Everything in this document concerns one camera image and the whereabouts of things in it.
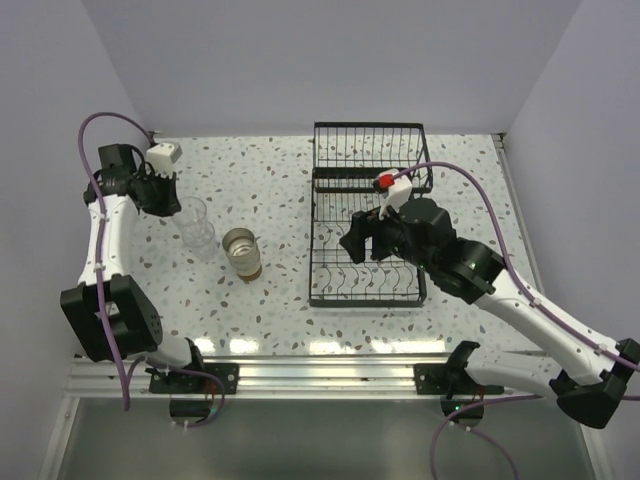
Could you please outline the clear glass back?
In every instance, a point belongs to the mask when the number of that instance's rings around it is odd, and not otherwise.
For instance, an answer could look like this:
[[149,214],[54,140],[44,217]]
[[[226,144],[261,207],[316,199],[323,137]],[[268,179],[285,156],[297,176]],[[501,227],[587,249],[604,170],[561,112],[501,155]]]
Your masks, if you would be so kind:
[[207,206],[199,198],[187,196],[181,199],[181,210],[172,216],[172,222],[180,235],[185,227],[207,220]]

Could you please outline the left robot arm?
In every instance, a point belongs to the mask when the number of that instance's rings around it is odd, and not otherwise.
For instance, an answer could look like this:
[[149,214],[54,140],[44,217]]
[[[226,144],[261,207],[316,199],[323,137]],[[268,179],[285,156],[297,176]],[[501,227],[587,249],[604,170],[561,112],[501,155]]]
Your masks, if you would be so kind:
[[146,356],[172,367],[185,392],[201,390],[208,369],[195,343],[165,332],[160,315],[132,276],[131,235],[140,214],[169,218],[181,210],[173,142],[146,152],[128,144],[98,150],[100,167],[83,194],[91,228],[87,257],[76,287],[60,305],[86,356],[94,362]]

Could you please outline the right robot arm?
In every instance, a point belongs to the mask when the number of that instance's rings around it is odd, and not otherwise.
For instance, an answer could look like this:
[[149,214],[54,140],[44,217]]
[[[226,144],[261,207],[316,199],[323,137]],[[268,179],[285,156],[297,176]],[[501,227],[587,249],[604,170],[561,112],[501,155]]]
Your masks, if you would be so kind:
[[425,272],[444,293],[488,312],[536,344],[543,356],[461,342],[433,381],[449,396],[480,386],[526,391],[556,402],[571,419],[604,428],[639,364],[639,344],[585,326],[511,274],[485,244],[459,237],[449,213],[427,198],[398,211],[358,211],[339,240],[352,262],[398,257]]

